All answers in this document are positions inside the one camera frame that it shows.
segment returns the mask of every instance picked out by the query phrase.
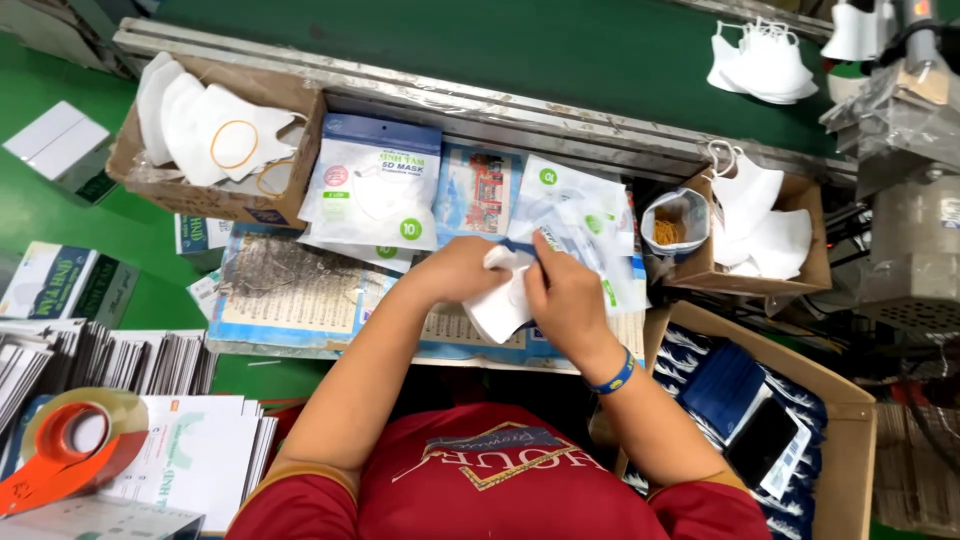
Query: blue wristband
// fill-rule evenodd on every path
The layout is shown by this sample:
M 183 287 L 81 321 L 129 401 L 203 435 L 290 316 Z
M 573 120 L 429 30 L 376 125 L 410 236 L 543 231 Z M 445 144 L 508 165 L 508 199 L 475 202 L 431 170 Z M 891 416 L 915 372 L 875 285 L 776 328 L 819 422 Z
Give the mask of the blue wristband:
M 634 366 L 636 365 L 636 360 L 634 356 L 630 354 L 630 351 L 627 351 L 627 359 L 623 362 L 623 367 L 620 368 L 620 373 L 616 374 L 616 377 L 613 379 L 604 382 L 603 384 L 587 384 L 587 387 L 596 392 L 597 394 L 610 394 L 613 390 L 616 390 L 620 386 L 623 386 L 627 382 L 627 379 L 630 378 L 630 375 L 634 373 Z

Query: red t-shirt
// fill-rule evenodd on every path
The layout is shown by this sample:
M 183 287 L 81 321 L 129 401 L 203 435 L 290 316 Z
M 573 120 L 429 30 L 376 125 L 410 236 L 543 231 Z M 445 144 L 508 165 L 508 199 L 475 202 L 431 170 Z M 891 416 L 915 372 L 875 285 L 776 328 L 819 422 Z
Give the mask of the red t-shirt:
M 525 409 L 466 405 L 387 426 L 358 497 L 323 466 L 271 471 L 227 540 L 770 538 L 754 500 L 722 481 L 674 485 L 647 503 Z

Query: person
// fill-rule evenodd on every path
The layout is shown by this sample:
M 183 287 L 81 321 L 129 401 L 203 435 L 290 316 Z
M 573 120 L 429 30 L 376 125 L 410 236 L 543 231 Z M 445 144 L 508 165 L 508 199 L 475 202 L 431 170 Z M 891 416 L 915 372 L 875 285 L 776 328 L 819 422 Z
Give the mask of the person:
M 427 313 L 510 279 L 494 244 L 461 236 L 394 284 L 317 387 L 226 540 L 770 538 L 759 507 L 683 409 L 607 326 L 596 274 L 554 252 L 524 285 L 530 311 L 611 416 L 659 489 L 644 501 L 563 433 L 515 405 L 481 403 L 387 424 Z M 619 377 L 620 384 L 608 381 Z

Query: hand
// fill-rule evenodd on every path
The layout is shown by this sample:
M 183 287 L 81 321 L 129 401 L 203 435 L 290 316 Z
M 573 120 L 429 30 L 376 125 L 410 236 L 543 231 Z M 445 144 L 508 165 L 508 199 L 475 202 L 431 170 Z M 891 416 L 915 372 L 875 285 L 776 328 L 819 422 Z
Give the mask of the hand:
M 620 346 L 607 326 L 600 277 L 563 252 L 553 251 L 534 232 L 539 262 L 523 277 L 530 313 L 550 343 L 584 375 L 592 358 L 613 354 L 622 363 Z
M 456 236 L 437 253 L 414 266 L 396 285 L 414 287 L 432 307 L 463 302 L 508 282 L 509 270 L 483 267 L 483 257 L 496 244 L 480 236 Z

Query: packing tape roll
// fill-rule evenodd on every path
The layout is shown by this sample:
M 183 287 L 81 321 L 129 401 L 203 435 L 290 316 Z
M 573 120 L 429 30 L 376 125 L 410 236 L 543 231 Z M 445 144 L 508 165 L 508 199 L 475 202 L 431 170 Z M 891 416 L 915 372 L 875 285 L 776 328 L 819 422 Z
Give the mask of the packing tape roll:
M 24 466 L 0 483 L 0 517 L 101 487 L 123 472 L 147 438 L 147 406 L 135 394 L 77 388 L 27 424 Z

